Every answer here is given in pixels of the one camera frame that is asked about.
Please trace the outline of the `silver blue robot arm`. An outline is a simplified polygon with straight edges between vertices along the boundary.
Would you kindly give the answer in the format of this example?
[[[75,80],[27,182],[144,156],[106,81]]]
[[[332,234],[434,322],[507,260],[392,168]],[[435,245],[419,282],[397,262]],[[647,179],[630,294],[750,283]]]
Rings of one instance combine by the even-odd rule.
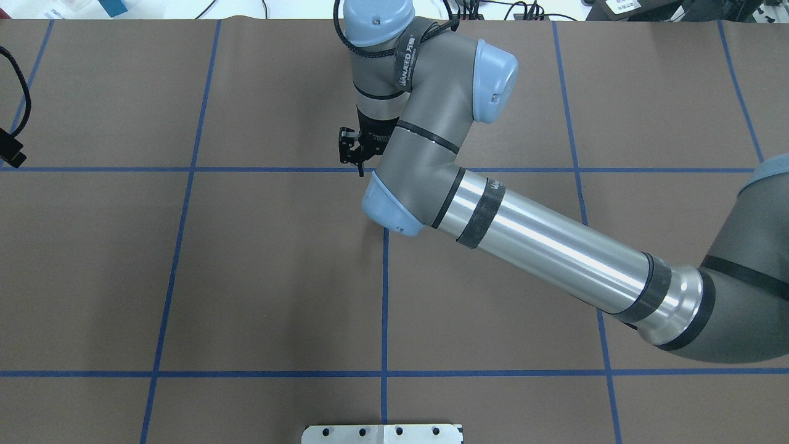
[[[473,123],[493,123],[515,88],[513,54],[419,17],[411,1],[335,1],[350,51],[359,131],[339,157],[381,161],[362,209],[416,236],[426,226],[600,309],[654,347],[707,363],[786,356],[787,154],[755,168],[698,266],[621,244],[456,163]]]

